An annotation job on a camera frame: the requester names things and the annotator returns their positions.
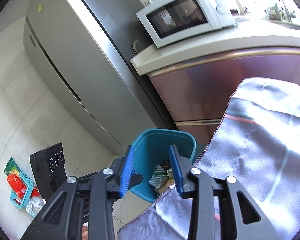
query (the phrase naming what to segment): trash can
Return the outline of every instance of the trash can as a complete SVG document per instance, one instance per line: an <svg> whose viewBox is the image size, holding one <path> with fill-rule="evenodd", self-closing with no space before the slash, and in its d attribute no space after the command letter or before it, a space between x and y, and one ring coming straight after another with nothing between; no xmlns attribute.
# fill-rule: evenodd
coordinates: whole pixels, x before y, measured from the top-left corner
<svg viewBox="0 0 300 240"><path fill-rule="evenodd" d="M132 143L134 147L133 168L142 174L142 182L131 188L131 192L142 199L153 202L157 196L149 184L155 168L164 160L169 160L169 147L175 144L180 156L195 161L196 141L187 132L165 129L149 129L141 133Z"/></svg>

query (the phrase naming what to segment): kitchen counter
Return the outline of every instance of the kitchen counter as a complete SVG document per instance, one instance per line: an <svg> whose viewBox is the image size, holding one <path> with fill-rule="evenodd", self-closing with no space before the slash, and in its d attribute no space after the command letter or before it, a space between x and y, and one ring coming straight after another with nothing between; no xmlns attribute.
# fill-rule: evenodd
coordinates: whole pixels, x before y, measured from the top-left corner
<svg viewBox="0 0 300 240"><path fill-rule="evenodd" d="M133 57L131 62L138 74L144 75L179 62L219 52L277 46L300 48L300 30L264 20L250 20L159 49L152 44Z"/></svg>

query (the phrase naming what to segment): gold trim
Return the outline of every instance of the gold trim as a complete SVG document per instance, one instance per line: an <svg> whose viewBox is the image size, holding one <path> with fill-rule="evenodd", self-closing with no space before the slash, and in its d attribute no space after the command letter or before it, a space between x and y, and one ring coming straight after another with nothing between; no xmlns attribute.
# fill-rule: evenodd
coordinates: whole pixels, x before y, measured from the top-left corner
<svg viewBox="0 0 300 240"><path fill-rule="evenodd" d="M213 124L219 124L221 120L222 119L183 121L183 122L175 122L175 124L177 126L213 125Z"/></svg>
<svg viewBox="0 0 300 240"><path fill-rule="evenodd" d="M162 69L152 71L148 74L149 78L154 78L163 74L167 74L176 70L202 65L205 63L212 63L221 60L234 59L238 57L251 57L262 55L300 55L300 48L255 48L247 49L245 51L234 50L229 52L221 52L213 55L199 57L197 59L187 60L185 62L176 63Z"/></svg>

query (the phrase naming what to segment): screw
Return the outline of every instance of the screw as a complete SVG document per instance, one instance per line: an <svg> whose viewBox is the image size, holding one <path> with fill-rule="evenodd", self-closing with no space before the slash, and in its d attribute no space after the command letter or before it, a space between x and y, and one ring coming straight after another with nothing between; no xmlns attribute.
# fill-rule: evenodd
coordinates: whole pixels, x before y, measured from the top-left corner
<svg viewBox="0 0 300 240"><path fill-rule="evenodd" d="M227 177L227 181L233 184L237 182L237 179L234 176L229 176Z"/></svg>
<svg viewBox="0 0 300 240"><path fill-rule="evenodd" d="M68 183L75 183L77 181L77 178L75 176L71 176L67 179Z"/></svg>
<svg viewBox="0 0 300 240"><path fill-rule="evenodd" d="M110 174L113 173L113 169L111 169L111 168L106 168L106 169L104 169L104 170L102 171L102 173L105 174L105 175L110 175Z"/></svg>
<svg viewBox="0 0 300 240"><path fill-rule="evenodd" d="M201 173L200 169L198 169L198 168L192 168L190 171L192 174L195 174L195 175L198 175Z"/></svg>

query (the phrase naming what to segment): cabinet door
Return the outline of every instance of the cabinet door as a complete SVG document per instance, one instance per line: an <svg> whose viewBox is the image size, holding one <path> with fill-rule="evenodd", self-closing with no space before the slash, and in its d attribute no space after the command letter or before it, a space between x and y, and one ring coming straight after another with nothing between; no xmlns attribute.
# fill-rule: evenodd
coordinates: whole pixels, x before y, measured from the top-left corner
<svg viewBox="0 0 300 240"><path fill-rule="evenodd" d="M300 85L300 49L291 50L295 52L292 55L205 63L155 76L151 81L175 122L217 119L223 116L229 97L244 78L266 77Z"/></svg>
<svg viewBox="0 0 300 240"><path fill-rule="evenodd" d="M178 126L180 131L192 134L198 143L204 145L209 143L217 128L218 124Z"/></svg>

